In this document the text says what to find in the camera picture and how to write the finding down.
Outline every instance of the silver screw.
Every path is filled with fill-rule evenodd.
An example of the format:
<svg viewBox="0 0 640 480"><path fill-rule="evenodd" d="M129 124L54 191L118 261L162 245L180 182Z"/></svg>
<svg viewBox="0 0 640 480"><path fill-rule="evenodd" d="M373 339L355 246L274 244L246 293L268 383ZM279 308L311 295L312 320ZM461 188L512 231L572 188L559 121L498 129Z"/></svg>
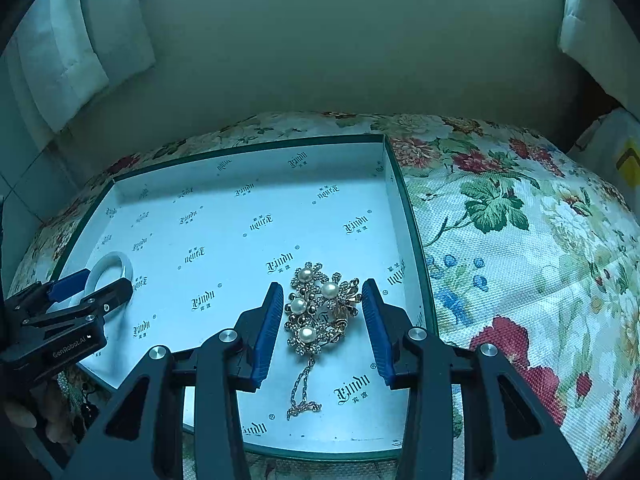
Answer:
<svg viewBox="0 0 640 480"><path fill-rule="evenodd" d="M152 359L162 359L166 355L166 348L164 346L154 346L149 350L149 357Z"/></svg>
<svg viewBox="0 0 640 480"><path fill-rule="evenodd" d="M427 339L427 331L419 326L414 326L409 329L409 337L414 341L422 341Z"/></svg>
<svg viewBox="0 0 640 480"><path fill-rule="evenodd" d="M480 345L480 351L487 357L493 357L498 353L498 349L491 343L482 343Z"/></svg>
<svg viewBox="0 0 640 480"><path fill-rule="evenodd" d="M222 341L223 343L231 343L238 338L238 332L236 332L232 328L228 328L227 330L223 330L222 332L220 332L218 338L220 338L220 341Z"/></svg>

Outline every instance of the white pearl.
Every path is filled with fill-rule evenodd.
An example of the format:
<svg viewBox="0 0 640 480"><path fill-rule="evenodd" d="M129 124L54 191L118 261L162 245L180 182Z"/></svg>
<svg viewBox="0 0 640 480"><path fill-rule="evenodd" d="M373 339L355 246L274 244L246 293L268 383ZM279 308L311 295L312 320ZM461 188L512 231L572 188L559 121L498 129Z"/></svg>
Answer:
<svg viewBox="0 0 640 480"><path fill-rule="evenodd" d="M294 314L304 314L306 311L306 302L302 298L295 298L291 301L291 311Z"/></svg>
<svg viewBox="0 0 640 480"><path fill-rule="evenodd" d="M298 272L298 279L302 282L302 283L308 283L313 279L313 272L311 271L311 269L302 269Z"/></svg>
<svg viewBox="0 0 640 480"><path fill-rule="evenodd" d="M310 326L303 326L298 330L298 339L303 343L311 343L316 340L316 329Z"/></svg>
<svg viewBox="0 0 640 480"><path fill-rule="evenodd" d="M322 286L322 295L328 300L332 300L338 295L338 286L334 282L326 282Z"/></svg>

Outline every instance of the tiled wall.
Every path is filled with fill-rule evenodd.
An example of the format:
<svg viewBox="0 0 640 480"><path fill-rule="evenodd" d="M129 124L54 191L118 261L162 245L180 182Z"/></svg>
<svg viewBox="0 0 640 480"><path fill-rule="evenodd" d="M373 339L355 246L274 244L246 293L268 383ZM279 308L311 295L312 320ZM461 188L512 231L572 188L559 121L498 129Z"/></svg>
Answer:
<svg viewBox="0 0 640 480"><path fill-rule="evenodd" d="M18 110L6 59L0 57L0 195L5 197L2 242L2 289L7 291L15 270L43 222L75 194L55 158L39 153Z"/></svg>

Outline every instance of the floral fabric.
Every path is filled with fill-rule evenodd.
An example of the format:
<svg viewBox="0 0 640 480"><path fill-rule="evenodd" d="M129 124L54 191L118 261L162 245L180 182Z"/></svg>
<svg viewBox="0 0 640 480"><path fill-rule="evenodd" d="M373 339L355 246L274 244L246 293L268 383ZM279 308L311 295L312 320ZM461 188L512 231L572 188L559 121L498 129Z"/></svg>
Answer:
<svg viewBox="0 0 640 480"><path fill-rule="evenodd" d="M640 228L613 186L522 128L419 115L263 114L127 156L38 232L10 294L48 279L113 175L231 146L366 133L387 134L400 163L441 338L500 348L596 478L640 417ZM454 390L459 441L461 406ZM454 476L462 477L460 446L454 449ZM285 463L252 457L252 475L317 478L316 466ZM362 478L362 467L339 476ZM392 466L380 467L374 478L393 478ZM332 478L329 465L322 471Z"/></svg>

